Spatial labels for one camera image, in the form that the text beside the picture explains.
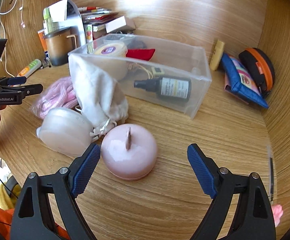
pink round container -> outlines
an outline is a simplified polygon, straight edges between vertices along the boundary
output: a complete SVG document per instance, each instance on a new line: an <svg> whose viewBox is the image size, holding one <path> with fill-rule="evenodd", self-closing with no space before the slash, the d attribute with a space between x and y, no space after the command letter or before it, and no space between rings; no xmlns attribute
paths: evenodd
<svg viewBox="0 0 290 240"><path fill-rule="evenodd" d="M120 179L141 179L152 170L157 158L157 144L152 134L136 124L113 128L101 145L106 167Z"/></svg>

mug handle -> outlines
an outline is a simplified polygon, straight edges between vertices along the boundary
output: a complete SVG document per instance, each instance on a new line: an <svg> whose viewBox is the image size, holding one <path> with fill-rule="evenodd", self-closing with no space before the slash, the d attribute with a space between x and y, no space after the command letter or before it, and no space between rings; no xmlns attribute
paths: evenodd
<svg viewBox="0 0 290 240"><path fill-rule="evenodd" d="M76 41L76 35L68 35L68 36L66 36L66 38L74 38L74 40L75 40L75 49L77 49L77 41Z"/></svg>

purple sticker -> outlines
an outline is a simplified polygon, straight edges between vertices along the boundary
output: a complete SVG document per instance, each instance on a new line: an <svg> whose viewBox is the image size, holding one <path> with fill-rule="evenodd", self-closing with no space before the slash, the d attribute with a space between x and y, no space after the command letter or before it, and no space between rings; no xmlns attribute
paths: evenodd
<svg viewBox="0 0 290 240"><path fill-rule="evenodd" d="M103 49L101 54L109 54L112 53L116 48L115 47L107 47L106 49Z"/></svg>

pink yarn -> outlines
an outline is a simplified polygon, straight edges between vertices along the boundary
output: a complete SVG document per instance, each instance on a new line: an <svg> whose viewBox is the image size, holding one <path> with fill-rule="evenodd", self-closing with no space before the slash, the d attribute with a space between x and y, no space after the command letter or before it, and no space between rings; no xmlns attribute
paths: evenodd
<svg viewBox="0 0 290 240"><path fill-rule="evenodd" d="M77 104L72 79L64 77L58 79L42 93L40 99L32 106L32 110L37 117L44 119L53 108L73 108Z"/></svg>
<svg viewBox="0 0 290 240"><path fill-rule="evenodd" d="M275 227L277 227L280 223L280 218L283 215L283 208L281 205L274 205L272 206L272 212L273 212Z"/></svg>

transparent storage bin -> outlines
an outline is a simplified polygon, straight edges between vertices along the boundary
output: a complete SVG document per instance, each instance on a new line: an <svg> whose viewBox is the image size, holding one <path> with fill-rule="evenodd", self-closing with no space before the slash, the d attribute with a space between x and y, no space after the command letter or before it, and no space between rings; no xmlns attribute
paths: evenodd
<svg viewBox="0 0 290 240"><path fill-rule="evenodd" d="M123 42L127 49L156 51L150 61L92 54L97 48L114 42ZM79 67L77 57L84 59L87 64L104 69L116 78L124 94L172 108L191 118L195 117L212 82L205 50L176 41L108 34L70 52L71 68ZM150 73L155 73L155 76L152 78Z"/></svg>

